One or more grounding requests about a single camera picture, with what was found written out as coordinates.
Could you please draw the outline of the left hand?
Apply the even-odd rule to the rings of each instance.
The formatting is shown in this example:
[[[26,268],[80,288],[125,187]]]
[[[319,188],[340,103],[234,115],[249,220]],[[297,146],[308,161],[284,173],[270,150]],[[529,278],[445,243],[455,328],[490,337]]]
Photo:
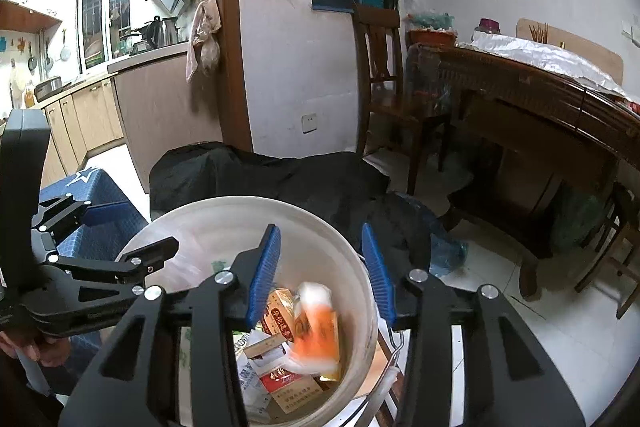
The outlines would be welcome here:
[[[44,367],[58,367],[70,357],[72,345],[68,338],[42,337],[37,340],[29,333],[3,331],[1,350],[12,359],[21,353]]]

